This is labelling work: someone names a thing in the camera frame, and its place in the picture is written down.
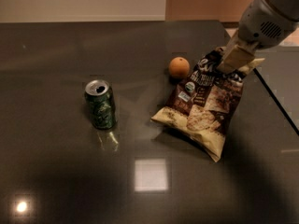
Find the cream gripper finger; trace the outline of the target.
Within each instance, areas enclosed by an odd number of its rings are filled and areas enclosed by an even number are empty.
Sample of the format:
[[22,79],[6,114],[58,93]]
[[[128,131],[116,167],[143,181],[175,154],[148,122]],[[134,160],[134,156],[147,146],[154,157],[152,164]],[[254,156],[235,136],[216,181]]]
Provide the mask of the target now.
[[257,41],[246,41],[240,38],[239,31],[236,30],[226,46],[217,70],[223,74],[233,73],[254,60],[258,46]]

